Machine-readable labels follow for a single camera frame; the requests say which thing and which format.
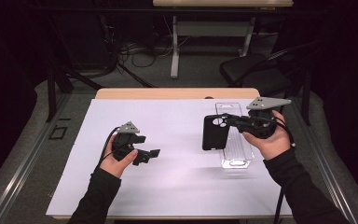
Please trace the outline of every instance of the person's left hand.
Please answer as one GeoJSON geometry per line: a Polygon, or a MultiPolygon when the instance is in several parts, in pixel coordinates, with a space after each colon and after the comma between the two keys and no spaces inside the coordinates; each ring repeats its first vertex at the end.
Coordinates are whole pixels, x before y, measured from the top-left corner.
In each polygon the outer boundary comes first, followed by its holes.
{"type": "MultiPolygon", "coordinates": [[[[112,153],[112,143],[115,139],[115,135],[109,139],[109,142],[104,151],[104,156],[112,153]]],[[[121,175],[124,172],[124,169],[130,165],[138,155],[138,150],[134,149],[131,151],[123,160],[117,161],[113,155],[108,155],[101,163],[100,168],[108,172],[109,174],[121,178],[121,175]]]]}

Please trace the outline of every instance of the black long-sleeved shirt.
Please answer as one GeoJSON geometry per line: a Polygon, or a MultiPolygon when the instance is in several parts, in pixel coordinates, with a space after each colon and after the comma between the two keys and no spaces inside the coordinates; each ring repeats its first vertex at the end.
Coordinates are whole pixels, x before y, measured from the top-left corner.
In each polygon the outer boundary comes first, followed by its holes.
{"type": "MultiPolygon", "coordinates": [[[[264,163],[271,177],[282,187],[296,223],[350,223],[312,183],[310,174],[292,149],[264,163]]],[[[97,168],[68,223],[104,223],[120,183],[117,177],[97,168]]]]}

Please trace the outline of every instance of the paper on desk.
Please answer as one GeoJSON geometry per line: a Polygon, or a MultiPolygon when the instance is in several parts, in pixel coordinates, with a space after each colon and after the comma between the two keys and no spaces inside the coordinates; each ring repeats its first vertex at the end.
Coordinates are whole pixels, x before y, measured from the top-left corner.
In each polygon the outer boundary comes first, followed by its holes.
{"type": "MultiPolygon", "coordinates": [[[[280,187],[258,150],[248,169],[223,169],[218,151],[203,151],[202,128],[215,103],[252,100],[92,100],[47,215],[71,216],[84,196],[107,135],[131,121],[146,136],[143,150],[161,149],[148,164],[130,165],[108,216],[272,216],[280,187]]],[[[290,215],[286,202],[282,214],[290,215]]]]}

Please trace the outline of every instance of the transparent plastic packaging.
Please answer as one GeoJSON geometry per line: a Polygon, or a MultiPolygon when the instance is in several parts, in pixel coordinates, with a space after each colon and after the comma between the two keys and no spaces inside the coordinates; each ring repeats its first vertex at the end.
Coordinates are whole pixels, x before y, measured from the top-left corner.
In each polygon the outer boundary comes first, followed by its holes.
{"type": "MultiPolygon", "coordinates": [[[[231,114],[242,116],[239,103],[216,103],[216,114],[231,114]]],[[[227,144],[220,150],[222,167],[225,169],[245,169],[255,158],[252,146],[246,142],[236,127],[229,127],[227,144]]]]}

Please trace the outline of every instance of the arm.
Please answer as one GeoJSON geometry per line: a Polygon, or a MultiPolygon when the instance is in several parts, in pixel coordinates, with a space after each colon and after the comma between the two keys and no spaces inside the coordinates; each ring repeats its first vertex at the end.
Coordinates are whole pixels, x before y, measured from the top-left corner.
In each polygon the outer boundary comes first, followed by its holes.
{"type": "Polygon", "coordinates": [[[135,160],[138,151],[133,150],[127,157],[117,161],[111,154],[114,136],[104,152],[105,159],[89,180],[86,194],[80,200],[68,223],[104,223],[110,204],[115,199],[124,169],[135,160]]]}
{"type": "MultiPolygon", "coordinates": [[[[273,111],[274,116],[283,116],[273,111]]],[[[259,139],[244,133],[246,140],[257,147],[269,174],[283,189],[296,223],[349,223],[340,211],[312,183],[310,174],[290,149],[287,132],[277,127],[268,139],[259,139]]]]}

